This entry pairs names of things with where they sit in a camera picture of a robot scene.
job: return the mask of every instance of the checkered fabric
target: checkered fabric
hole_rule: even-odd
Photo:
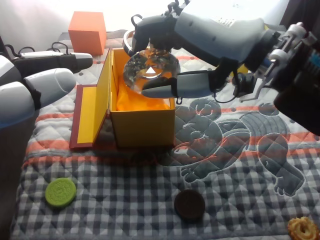
[[[183,71],[213,69],[183,49],[174,54]],[[103,60],[78,73],[78,83],[97,81]],[[228,83],[217,97],[226,101],[232,92]],[[71,152],[75,93],[40,111],[17,190],[12,240],[286,240],[291,218],[320,225],[319,138],[279,113],[271,90],[253,103],[184,99],[170,150]],[[110,164],[120,160],[128,165]],[[76,185],[74,201],[60,210],[45,200],[57,178]],[[185,189],[205,200],[198,223],[175,212],[174,199]]]

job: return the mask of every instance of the orange block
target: orange block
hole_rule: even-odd
[[[75,11],[68,31],[74,52],[104,54],[107,33],[102,12]]]

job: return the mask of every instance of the quilted blanket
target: quilted blanket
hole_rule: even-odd
[[[107,46],[120,47],[121,39]],[[213,68],[183,49],[173,53],[183,72]],[[77,73],[77,83],[96,83],[105,58]],[[217,99],[230,99],[233,89],[227,83]],[[282,240],[290,239],[291,218],[320,224],[319,137],[274,108],[273,90],[244,103],[184,99],[176,107],[176,146],[139,151],[70,151],[76,91],[39,112],[12,240]],[[119,160],[126,166],[112,164]],[[76,197],[57,210],[45,190],[62,177],[75,183]],[[200,222],[184,222],[175,212],[174,199],[185,189],[205,200]]]

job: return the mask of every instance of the yellow box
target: yellow box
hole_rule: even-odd
[[[175,138],[175,101],[170,109],[117,111],[118,80],[129,56],[110,49],[97,85],[78,85],[70,148],[93,147],[103,125],[112,122],[118,147],[172,146]]]

